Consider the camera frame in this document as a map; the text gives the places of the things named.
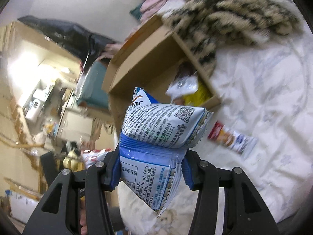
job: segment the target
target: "qr code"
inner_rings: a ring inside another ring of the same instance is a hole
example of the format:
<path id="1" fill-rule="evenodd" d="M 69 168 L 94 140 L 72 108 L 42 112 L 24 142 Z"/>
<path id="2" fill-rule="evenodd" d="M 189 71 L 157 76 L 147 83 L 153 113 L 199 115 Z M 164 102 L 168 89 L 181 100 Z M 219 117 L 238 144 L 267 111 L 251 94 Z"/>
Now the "qr code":
<path id="1" fill-rule="evenodd" d="M 193 112 L 196 109 L 192 107 L 181 107 L 175 114 L 174 116 L 179 118 L 180 120 L 183 120 L 185 123 L 189 122 L 189 119 L 191 118 Z"/>

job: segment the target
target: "fur blanket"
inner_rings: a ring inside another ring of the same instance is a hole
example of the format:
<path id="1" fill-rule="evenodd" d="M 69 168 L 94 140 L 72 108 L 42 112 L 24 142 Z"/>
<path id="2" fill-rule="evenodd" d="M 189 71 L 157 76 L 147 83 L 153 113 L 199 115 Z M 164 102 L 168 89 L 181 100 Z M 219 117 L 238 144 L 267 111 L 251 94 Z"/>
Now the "fur blanket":
<path id="1" fill-rule="evenodd" d="M 216 66 L 218 44 L 259 44 L 270 33 L 289 34 L 298 23 L 293 13 L 272 0 L 191 0 L 164 20 L 208 76 Z"/>

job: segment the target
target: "blue and white snack package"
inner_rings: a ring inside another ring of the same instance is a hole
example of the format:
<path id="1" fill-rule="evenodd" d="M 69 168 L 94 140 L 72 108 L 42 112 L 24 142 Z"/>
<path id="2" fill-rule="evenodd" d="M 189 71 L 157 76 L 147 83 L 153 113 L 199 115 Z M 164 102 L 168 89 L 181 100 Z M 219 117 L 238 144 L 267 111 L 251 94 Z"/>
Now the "blue and white snack package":
<path id="1" fill-rule="evenodd" d="M 158 103 L 135 88 L 121 129 L 123 182 L 159 215 L 175 196 L 187 149 L 201 139 L 212 113 Z"/>

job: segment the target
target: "open cardboard box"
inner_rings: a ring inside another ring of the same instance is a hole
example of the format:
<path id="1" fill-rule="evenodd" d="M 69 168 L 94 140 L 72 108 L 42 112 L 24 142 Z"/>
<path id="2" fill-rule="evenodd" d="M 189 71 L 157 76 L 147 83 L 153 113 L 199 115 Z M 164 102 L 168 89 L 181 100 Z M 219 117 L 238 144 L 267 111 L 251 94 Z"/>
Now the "open cardboard box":
<path id="1" fill-rule="evenodd" d="M 202 66 L 180 37 L 162 24 L 159 16 L 148 20 L 110 61 L 102 89 L 109 94 L 110 109 L 119 133 L 135 87 L 141 87 L 160 103 L 170 103 L 165 95 L 178 66 L 189 60 L 212 97 L 202 107 L 220 104 Z"/>

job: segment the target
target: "metal screw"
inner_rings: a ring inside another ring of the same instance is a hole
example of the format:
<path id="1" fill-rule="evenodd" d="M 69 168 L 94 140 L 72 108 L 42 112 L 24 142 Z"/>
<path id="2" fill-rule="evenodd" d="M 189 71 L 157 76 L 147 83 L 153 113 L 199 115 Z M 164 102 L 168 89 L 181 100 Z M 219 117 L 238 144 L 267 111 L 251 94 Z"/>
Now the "metal screw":
<path id="1" fill-rule="evenodd" d="M 62 174 L 63 175 L 67 175 L 69 174 L 71 171 L 69 169 L 62 169 Z"/>
<path id="2" fill-rule="evenodd" d="M 242 173 L 242 169 L 239 168 L 239 167 L 236 167 L 236 168 L 234 169 L 234 172 L 237 173 L 237 174 L 241 174 L 241 173 Z"/>
<path id="3" fill-rule="evenodd" d="M 104 166 L 104 162 L 97 162 L 96 167 L 101 168 Z"/>
<path id="4" fill-rule="evenodd" d="M 207 167 L 209 165 L 209 162 L 205 161 L 205 160 L 202 160 L 202 161 L 200 161 L 199 164 L 200 164 L 201 167 Z"/>

